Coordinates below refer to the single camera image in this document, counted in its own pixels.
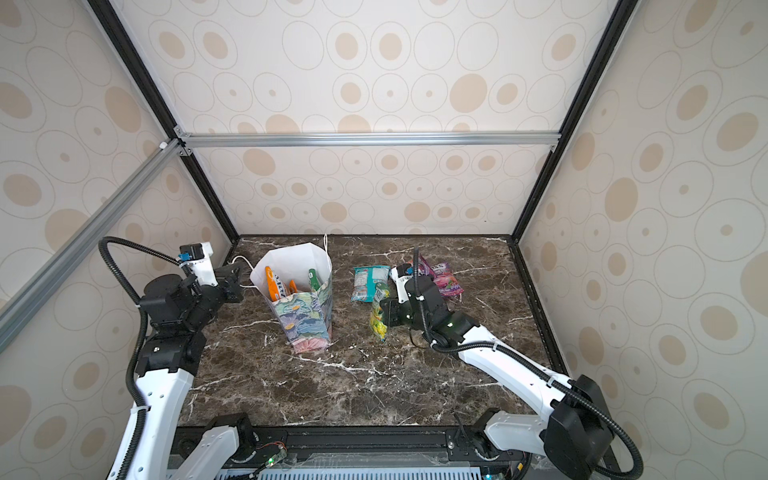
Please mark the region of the orange snack packet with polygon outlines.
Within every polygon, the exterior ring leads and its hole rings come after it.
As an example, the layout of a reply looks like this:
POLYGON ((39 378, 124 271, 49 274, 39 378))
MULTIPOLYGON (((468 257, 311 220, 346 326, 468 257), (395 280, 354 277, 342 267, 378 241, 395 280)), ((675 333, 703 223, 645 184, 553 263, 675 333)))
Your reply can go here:
POLYGON ((272 301, 278 301, 282 297, 281 287, 277 277, 269 266, 265 267, 265 275, 270 299, 272 301))

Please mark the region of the yellow green snack packet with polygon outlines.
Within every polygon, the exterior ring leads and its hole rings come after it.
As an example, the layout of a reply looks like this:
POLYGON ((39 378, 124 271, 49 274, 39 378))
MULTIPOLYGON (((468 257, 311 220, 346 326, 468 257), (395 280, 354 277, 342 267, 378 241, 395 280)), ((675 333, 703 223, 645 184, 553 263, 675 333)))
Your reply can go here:
POLYGON ((384 322, 385 313, 381 302, 389 299, 390 296, 391 293, 387 282, 379 281, 375 283, 369 325, 375 336, 382 342, 387 338, 388 327, 384 322))

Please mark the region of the white floral paper bag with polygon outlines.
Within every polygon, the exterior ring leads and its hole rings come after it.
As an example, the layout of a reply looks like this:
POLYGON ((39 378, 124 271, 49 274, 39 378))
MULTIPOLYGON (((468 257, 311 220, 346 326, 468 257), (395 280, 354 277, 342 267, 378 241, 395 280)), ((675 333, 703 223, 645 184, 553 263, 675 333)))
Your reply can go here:
POLYGON ((248 288, 260 292, 283 329, 295 353, 322 351, 332 343, 332 261, 328 241, 322 246, 303 243, 267 252, 251 268, 248 288), (272 301, 268 292, 265 267, 269 266, 281 287, 282 297, 272 301), (315 269, 322 288, 311 290, 308 271, 315 269), (289 281, 294 280, 299 292, 292 294, 289 281))

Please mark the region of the teal snack packet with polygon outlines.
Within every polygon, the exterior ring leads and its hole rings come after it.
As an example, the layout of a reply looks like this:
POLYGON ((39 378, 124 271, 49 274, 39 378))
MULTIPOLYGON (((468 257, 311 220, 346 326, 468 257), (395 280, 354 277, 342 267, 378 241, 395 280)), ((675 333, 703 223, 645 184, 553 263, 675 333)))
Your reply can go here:
POLYGON ((390 268, 382 265, 356 267, 351 300, 372 303, 389 298, 389 272, 390 268))

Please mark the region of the green Fox's spring tea packet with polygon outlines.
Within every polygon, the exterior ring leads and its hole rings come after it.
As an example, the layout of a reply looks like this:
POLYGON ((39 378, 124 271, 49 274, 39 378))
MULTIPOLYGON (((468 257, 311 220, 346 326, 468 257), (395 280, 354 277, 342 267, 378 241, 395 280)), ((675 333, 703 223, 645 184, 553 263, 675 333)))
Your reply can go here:
POLYGON ((322 281, 315 269, 310 269, 308 271, 308 280, 312 291, 317 292, 322 288, 322 281))

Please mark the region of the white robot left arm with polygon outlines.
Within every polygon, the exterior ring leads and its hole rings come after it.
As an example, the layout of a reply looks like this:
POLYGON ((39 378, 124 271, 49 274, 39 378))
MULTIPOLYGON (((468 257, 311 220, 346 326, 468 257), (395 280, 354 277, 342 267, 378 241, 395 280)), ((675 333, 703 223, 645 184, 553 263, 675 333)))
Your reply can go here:
POLYGON ((220 308, 243 299, 241 266, 213 271, 216 283, 202 285, 194 274, 160 276, 139 300, 138 350, 129 361, 126 387, 134 400, 110 479, 165 479, 184 400, 199 370, 207 339, 204 328, 220 308))

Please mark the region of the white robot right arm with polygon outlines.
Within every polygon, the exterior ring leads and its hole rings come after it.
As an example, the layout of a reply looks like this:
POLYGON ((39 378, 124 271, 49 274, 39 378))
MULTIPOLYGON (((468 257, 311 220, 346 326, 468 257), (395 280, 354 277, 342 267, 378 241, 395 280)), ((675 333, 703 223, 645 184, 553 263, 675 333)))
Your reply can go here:
POLYGON ((396 295, 383 301, 387 324, 420 331, 429 348, 483 371, 533 411, 488 410, 466 437, 477 457, 493 461, 506 451, 542 455, 570 479, 588 479, 597 471, 615 435, 593 381, 546 368, 474 318, 451 310, 430 276, 403 266, 391 269, 390 277, 396 295))

